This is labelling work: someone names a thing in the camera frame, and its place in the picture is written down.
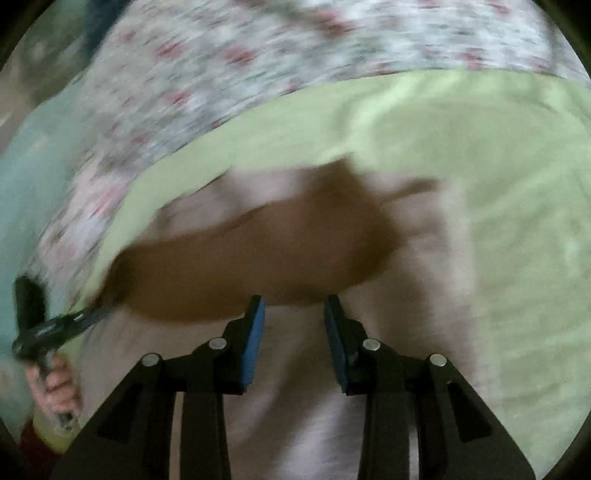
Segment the pink floral pattern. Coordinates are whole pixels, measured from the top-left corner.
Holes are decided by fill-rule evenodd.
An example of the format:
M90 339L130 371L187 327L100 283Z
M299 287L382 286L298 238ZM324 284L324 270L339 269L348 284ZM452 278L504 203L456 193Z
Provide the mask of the pink floral pattern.
M411 69L508 69L589 83L531 0L135 0L85 77L98 122L32 269L72 293L140 172L298 89Z

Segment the black clamp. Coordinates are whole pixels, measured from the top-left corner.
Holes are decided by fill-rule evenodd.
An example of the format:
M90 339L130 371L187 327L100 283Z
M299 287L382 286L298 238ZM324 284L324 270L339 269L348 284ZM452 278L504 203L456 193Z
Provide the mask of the black clamp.
M534 480L501 423L440 354L426 361L397 354L348 319L338 297L324 321L338 382L367 395L358 480L407 480L408 399L414 399L420 480ZM165 480L176 393L185 392L182 480L230 480L222 395L243 394L254 376L264 304L253 297L243 318L191 355L144 355L90 419L52 480Z
M326 299L324 321L343 392L367 395L358 480L408 479L409 394L421 480L535 480L517 444L445 356L417 360L368 338L335 295Z
M183 480L230 480L222 395L242 395L254 376L265 305L252 298L243 318L190 355L148 353L80 432L54 480L163 480L177 392L185 392L181 431Z

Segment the metal rivet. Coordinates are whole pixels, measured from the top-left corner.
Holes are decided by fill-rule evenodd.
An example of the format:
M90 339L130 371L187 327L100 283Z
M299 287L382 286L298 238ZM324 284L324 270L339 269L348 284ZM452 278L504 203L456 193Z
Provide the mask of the metal rivet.
M226 348L227 344L228 344L228 342L226 341L225 338L216 337L216 338L212 338L209 341L209 348L212 350L223 350Z
M434 353L429 357L429 361L436 367L443 367L447 363L447 358L440 353Z
M379 340L376 340L375 338L366 338L363 341L363 348L371 352L375 352L381 346L382 344L379 342Z
M153 367L160 362L160 356L157 353L148 353L142 357L142 365L145 367Z

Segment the hand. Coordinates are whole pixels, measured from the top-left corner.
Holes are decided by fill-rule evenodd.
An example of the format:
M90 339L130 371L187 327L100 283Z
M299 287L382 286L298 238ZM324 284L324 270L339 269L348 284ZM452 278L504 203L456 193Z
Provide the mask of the hand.
M56 354L53 357L53 370L42 385L39 367L27 367L27 380L33 393L33 399L46 416L56 413L72 412L75 417L80 416L82 404L77 387L74 385L72 369L64 356Z

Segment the light green fabric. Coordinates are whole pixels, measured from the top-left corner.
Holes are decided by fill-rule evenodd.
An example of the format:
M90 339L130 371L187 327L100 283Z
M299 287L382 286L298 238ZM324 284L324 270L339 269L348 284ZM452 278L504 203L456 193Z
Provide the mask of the light green fabric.
M409 72L314 87L251 110L132 185L85 287L156 210L230 167L349 155L360 170L463 183L495 411L538 476L591 406L591 91L508 72Z

